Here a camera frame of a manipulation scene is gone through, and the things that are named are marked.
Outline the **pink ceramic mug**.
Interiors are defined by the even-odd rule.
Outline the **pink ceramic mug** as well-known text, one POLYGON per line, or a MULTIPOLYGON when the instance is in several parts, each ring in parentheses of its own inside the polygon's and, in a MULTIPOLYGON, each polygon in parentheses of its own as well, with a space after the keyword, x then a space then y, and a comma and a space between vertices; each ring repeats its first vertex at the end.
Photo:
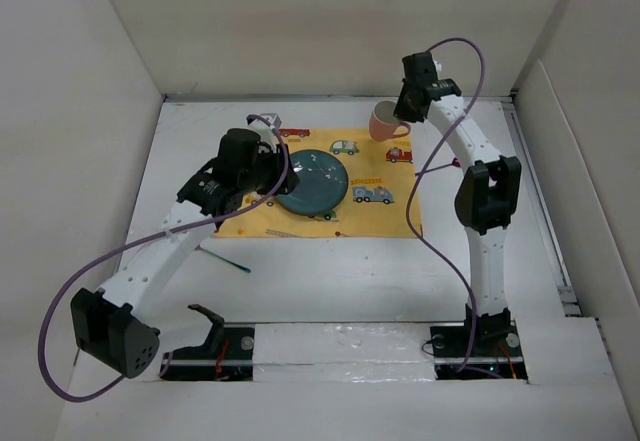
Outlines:
POLYGON ((378 102, 369 119, 369 136, 376 142, 384 142, 391 139, 408 136, 411 126, 394 116, 396 103, 393 101, 378 102))

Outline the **teal ceramic plate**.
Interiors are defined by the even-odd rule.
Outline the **teal ceramic plate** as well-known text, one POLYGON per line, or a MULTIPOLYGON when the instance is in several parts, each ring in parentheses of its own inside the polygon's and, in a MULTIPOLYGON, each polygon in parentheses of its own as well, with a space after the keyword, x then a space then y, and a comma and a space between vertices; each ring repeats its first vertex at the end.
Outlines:
POLYGON ((290 158, 299 184, 276 200, 290 213, 329 219, 348 191, 345 166, 334 155, 315 149, 297 151, 290 158))

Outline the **purple metallic spoon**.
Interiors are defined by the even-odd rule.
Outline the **purple metallic spoon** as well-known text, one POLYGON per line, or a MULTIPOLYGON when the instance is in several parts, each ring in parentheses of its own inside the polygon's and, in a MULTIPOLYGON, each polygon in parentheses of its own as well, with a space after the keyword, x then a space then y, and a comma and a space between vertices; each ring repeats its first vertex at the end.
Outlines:
POLYGON ((457 158, 454 158, 451 162, 446 163, 446 164, 442 164, 439 166, 435 166, 435 167, 425 167, 423 170, 416 172, 414 174, 414 180, 417 180, 418 178, 424 177, 426 174, 429 174, 431 172, 436 172, 436 171, 440 171, 443 169, 447 169, 449 167, 452 168, 461 168, 461 164, 459 162, 459 160, 457 158))

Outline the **yellow car-print cloth placemat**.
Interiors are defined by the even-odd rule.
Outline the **yellow car-print cloth placemat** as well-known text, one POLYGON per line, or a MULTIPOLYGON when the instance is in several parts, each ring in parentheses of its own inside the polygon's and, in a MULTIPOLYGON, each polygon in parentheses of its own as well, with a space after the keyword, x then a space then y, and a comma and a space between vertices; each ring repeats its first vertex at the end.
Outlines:
POLYGON ((281 135, 291 154, 316 150, 335 157, 346 169, 345 197, 317 215, 294 214, 271 198, 226 221, 215 237, 410 238, 406 219, 421 225, 419 202, 406 209, 415 178, 409 140, 376 142, 365 128, 294 127, 281 135))

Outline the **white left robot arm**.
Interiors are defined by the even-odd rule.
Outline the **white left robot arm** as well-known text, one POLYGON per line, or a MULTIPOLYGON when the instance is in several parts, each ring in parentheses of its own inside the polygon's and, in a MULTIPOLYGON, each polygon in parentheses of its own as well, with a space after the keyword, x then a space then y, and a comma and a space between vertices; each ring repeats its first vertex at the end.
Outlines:
POLYGON ((155 299, 195 248, 236 213, 246 195, 287 194, 298 183, 275 128, 232 128, 215 158, 178 191, 159 233, 96 291, 80 289, 70 309, 76 343, 120 375, 142 374, 165 335, 151 324, 155 299))

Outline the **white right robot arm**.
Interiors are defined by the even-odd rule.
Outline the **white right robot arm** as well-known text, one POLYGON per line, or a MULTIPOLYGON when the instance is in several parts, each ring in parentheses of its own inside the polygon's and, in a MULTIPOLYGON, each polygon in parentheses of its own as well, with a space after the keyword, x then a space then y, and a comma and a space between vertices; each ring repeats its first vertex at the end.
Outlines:
POLYGON ((438 76, 430 53, 408 55, 402 64, 403 85, 394 116, 410 123, 430 121, 464 171, 454 210, 469 244, 470 309, 479 317, 501 315, 507 309, 503 251, 517 207, 521 163, 495 148, 466 114, 459 87, 438 76))

